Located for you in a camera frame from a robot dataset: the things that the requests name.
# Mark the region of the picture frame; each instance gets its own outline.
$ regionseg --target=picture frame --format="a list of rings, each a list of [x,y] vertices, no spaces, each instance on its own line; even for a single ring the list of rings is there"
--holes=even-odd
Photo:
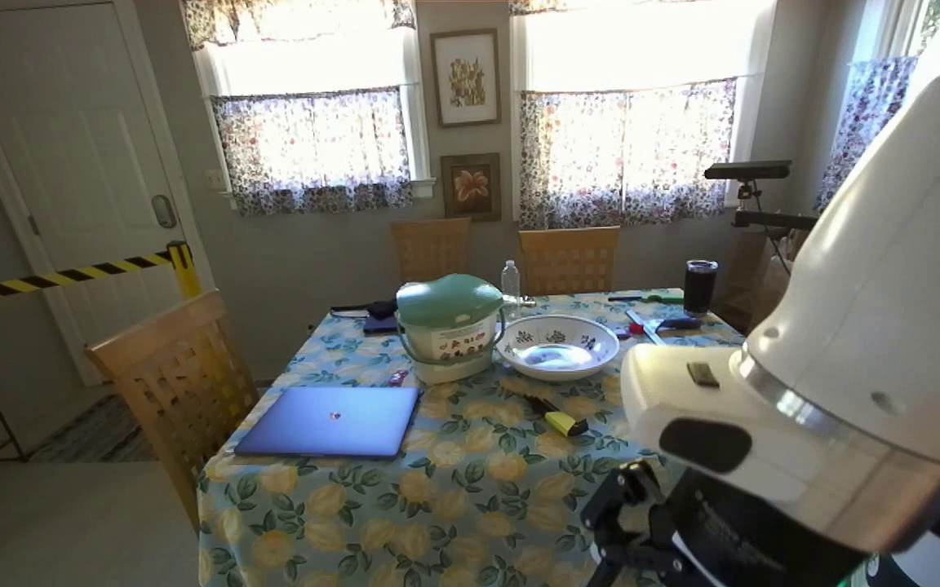
[[[498,153],[439,157],[445,216],[498,219]]]
[[[496,30],[434,32],[436,124],[498,120]]]

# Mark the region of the wooden chair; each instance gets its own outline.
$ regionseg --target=wooden chair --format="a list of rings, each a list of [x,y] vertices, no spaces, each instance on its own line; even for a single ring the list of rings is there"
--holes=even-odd
[[[518,233],[521,295],[611,292],[617,238],[617,225]]]
[[[471,219],[414,219],[392,225],[399,278],[436,281],[471,270]]]
[[[92,356],[134,410],[188,521],[200,524],[202,465],[256,402],[224,329],[219,292],[92,347]]]

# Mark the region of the window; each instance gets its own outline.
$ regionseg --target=window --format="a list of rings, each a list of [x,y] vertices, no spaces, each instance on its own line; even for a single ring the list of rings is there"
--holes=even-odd
[[[767,3],[516,0],[521,225],[672,221],[729,205],[711,165],[749,152]]]
[[[917,58],[940,30],[940,0],[866,0],[816,210],[825,210],[867,145],[902,111]]]
[[[241,216],[392,210],[426,177],[410,0],[187,0]]]

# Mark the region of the white plate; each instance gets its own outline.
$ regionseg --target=white plate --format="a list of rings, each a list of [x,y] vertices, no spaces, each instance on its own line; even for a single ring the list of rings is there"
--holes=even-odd
[[[528,379],[574,383],[617,360],[621,341],[582,318],[513,318],[498,356]]]

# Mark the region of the mug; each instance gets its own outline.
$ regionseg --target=mug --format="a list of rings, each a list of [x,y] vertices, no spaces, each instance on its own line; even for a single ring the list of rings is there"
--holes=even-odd
[[[707,315],[711,292],[718,285],[718,260],[715,259],[688,259],[684,260],[684,310]]]

